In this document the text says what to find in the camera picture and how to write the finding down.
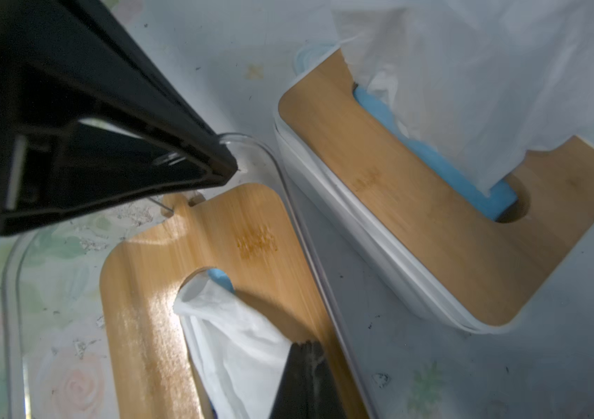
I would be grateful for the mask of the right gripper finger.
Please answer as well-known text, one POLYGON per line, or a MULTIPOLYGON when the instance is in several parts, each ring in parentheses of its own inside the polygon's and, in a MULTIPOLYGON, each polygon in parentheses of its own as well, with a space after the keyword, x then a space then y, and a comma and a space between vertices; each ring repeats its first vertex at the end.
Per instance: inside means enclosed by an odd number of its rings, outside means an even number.
POLYGON ((320 342, 290 347, 270 418, 346 418, 320 342))

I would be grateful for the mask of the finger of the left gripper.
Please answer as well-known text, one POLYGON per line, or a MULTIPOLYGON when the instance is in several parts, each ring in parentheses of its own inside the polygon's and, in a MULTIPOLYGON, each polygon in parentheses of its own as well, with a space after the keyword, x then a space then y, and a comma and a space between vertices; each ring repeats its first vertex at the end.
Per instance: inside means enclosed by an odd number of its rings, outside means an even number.
POLYGON ((0 1, 0 237, 238 165, 99 1, 0 1))

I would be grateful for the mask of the bamboo tissue box lid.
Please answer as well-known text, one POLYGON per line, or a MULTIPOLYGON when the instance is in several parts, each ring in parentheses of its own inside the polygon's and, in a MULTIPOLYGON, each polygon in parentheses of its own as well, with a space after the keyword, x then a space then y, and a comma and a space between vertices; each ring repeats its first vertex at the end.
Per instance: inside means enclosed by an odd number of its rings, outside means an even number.
POLYGON ((356 101, 333 48, 278 104, 286 165, 413 312, 501 333, 594 225, 594 146, 530 152, 487 218, 356 101))

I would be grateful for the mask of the dark bamboo lid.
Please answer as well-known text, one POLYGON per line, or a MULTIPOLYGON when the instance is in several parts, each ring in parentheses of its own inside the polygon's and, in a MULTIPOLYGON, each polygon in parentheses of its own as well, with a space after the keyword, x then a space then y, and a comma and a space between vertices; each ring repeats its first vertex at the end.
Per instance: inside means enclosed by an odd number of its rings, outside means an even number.
POLYGON ((119 411, 124 418, 209 418, 176 295, 188 278, 218 268, 241 300, 288 339, 323 344, 346 415, 368 415, 342 342, 281 196, 247 183, 197 205, 166 197, 174 214, 117 245, 100 279, 119 411))

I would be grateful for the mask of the clear plastic tissue box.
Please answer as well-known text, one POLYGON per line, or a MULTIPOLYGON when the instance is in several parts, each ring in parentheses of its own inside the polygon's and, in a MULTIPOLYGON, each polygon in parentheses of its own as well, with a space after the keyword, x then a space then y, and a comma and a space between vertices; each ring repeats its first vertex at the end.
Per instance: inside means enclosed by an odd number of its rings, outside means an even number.
POLYGON ((227 134, 236 174, 210 190, 158 196, 22 234, 2 309, 11 418, 214 418, 174 313, 211 269, 309 355, 313 392, 350 418, 377 414, 347 349, 342 316, 281 164, 227 134))

